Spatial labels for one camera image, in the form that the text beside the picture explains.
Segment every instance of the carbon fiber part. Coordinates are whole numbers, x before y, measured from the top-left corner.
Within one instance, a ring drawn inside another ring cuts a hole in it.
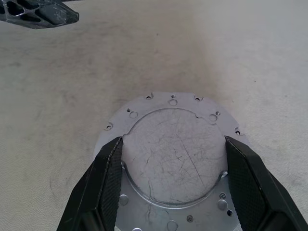
[[[60,0],[0,0],[0,20],[42,29],[75,23],[79,14]]]
[[[114,231],[121,188],[122,137],[101,148],[74,187],[57,231]]]
[[[287,190],[247,145],[226,136],[229,188],[243,231],[307,231]]]

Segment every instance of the dirty surface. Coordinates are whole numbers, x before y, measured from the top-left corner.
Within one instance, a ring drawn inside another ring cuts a hole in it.
[[[143,193],[172,204],[205,195],[227,169],[225,138],[218,126],[181,109],[141,119],[124,136],[122,158]]]
[[[0,230],[55,230],[104,122],[151,91],[224,106],[308,220],[308,2],[86,0],[0,22]]]

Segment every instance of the metal plate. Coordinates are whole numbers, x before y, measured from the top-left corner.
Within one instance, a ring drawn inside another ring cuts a hole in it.
[[[227,177],[217,180],[227,170],[225,135],[248,144],[224,108],[192,93],[154,92],[120,108],[94,151],[95,157],[123,136],[125,205],[116,225],[122,231],[233,230],[238,219]],[[218,202],[220,193],[226,199]]]

